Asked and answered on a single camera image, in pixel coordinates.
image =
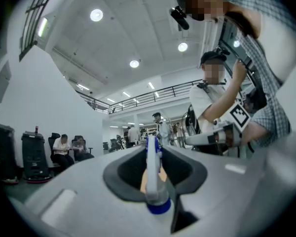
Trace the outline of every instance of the railing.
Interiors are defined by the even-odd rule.
[[[140,96],[136,96],[134,98],[131,98],[116,104],[112,104],[110,109],[110,114],[120,112],[120,111],[125,111],[138,106],[151,104],[154,102],[164,101],[174,97],[187,95],[189,93],[189,90],[192,88],[192,86],[200,83],[201,81],[202,80],[195,80],[195,81],[178,84],[175,86],[171,86],[168,88],[164,88],[164,89],[156,90]]]
[[[76,90],[76,92],[80,95],[80,97],[82,97],[84,99],[85,102],[87,102],[87,104],[89,106],[91,106],[92,109],[94,109],[95,111],[98,111],[100,113],[106,113],[109,114],[110,113],[110,108],[111,106],[100,101],[97,100],[93,97],[90,97],[88,95],[85,95],[79,91]]]
[[[20,60],[26,55],[26,53],[37,44],[35,35],[37,34],[38,23],[41,20],[41,15],[49,0],[33,0],[31,6],[26,10],[26,20],[23,29],[23,35],[21,37],[21,54]]]

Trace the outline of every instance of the plaid shirt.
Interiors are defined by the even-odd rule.
[[[290,15],[287,8],[280,2],[280,0],[228,1],[241,7],[258,11],[279,21],[292,31],[296,32],[296,20]],[[260,146],[266,147],[290,132],[288,118],[275,96],[281,85],[271,71],[265,55],[257,41],[252,36],[245,37],[240,31],[238,31],[237,38],[259,71],[263,91],[266,95],[267,105],[256,112],[252,118],[252,121],[260,124],[269,131],[266,138],[257,141]]]

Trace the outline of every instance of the ceiling beam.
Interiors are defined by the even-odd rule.
[[[161,50],[161,45],[160,45],[160,42],[159,42],[159,39],[157,37],[157,34],[156,34],[156,30],[153,26],[153,23],[151,21],[151,18],[148,14],[148,11],[147,11],[147,8],[145,6],[145,3],[143,0],[136,0],[139,7],[141,8],[142,12],[143,12],[143,16],[145,17],[146,21],[147,21],[147,24],[148,24],[148,27],[149,27],[149,30],[150,30],[150,33],[151,33],[151,37],[154,39],[155,43],[156,43],[156,47],[157,47],[157,51],[160,55],[160,58],[162,60],[164,60],[164,56],[163,56],[163,53],[162,53],[162,50]]]
[[[138,48],[136,47],[136,45],[134,44],[134,41],[132,40],[132,37],[130,35],[130,33],[127,31],[127,29],[123,26],[123,24],[121,23],[120,20],[120,16],[118,13],[116,13],[113,8],[111,8],[107,2],[105,2],[104,0],[99,0],[100,3],[99,4],[103,4],[106,8],[108,8],[111,11],[111,14],[114,16],[115,18],[115,22],[120,26],[120,29],[122,30],[124,36],[129,40],[130,44],[132,45],[132,48],[134,50],[134,54],[136,57],[134,57],[134,59],[141,59],[139,53],[137,52]]]

